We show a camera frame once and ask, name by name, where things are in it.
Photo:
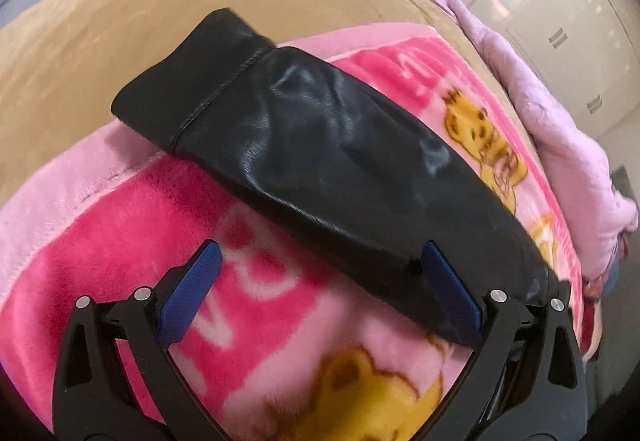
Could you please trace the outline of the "black leather jacket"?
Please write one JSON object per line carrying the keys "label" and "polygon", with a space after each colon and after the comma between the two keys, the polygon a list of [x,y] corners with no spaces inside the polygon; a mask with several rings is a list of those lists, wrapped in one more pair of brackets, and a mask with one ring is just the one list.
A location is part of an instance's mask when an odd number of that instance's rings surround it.
{"label": "black leather jacket", "polygon": [[208,14],[112,112],[446,340],[480,347],[497,289],[530,313],[572,318],[567,285],[435,131],[235,12]]}

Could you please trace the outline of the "blue floral pillow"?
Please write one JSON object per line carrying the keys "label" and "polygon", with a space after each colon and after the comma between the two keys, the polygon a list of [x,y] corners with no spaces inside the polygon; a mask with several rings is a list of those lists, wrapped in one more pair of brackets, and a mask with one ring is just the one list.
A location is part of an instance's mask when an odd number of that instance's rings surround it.
{"label": "blue floral pillow", "polygon": [[596,279],[591,279],[591,281],[588,281],[588,279],[585,280],[584,297],[587,300],[601,300],[613,290],[620,275],[620,262],[624,259],[625,253],[625,242],[623,239],[620,239],[616,244],[606,270]]}

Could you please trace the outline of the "pink cartoon fleece blanket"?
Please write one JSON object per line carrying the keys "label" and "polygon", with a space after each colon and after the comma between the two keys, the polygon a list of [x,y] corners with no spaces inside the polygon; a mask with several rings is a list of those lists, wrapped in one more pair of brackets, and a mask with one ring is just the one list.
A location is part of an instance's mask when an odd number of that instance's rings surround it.
{"label": "pink cartoon fleece blanket", "polygon": [[[544,170],[502,92],[432,27],[386,23],[300,39],[435,130],[572,285],[582,268]],[[1,363],[43,421],[77,298],[128,297],[206,239],[224,265],[171,356],[237,440],[405,440],[469,353],[390,309],[195,164],[111,122],[37,171],[1,213]]]}

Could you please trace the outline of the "light pink quilt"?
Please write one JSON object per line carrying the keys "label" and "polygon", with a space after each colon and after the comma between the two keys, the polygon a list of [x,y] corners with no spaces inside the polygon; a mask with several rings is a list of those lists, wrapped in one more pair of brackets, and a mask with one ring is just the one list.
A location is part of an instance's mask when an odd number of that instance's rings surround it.
{"label": "light pink quilt", "polygon": [[470,40],[532,137],[565,216],[582,276],[589,282],[604,279],[620,235],[636,231],[639,225],[638,204],[614,186],[605,150],[578,129],[508,40],[483,24],[461,0],[432,1]]}

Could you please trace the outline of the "tan bed sheet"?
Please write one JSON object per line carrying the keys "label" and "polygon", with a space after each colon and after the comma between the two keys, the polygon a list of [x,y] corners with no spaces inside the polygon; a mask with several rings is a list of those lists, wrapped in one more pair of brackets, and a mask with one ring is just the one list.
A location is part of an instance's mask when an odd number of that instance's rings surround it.
{"label": "tan bed sheet", "polygon": [[81,214],[103,198],[163,214],[235,206],[202,169],[110,111],[123,86],[218,8],[370,83],[435,130],[446,112],[477,107],[509,149],[472,168],[509,185],[519,218],[548,209],[547,178],[506,92],[431,0],[43,0],[1,31],[2,223]]}

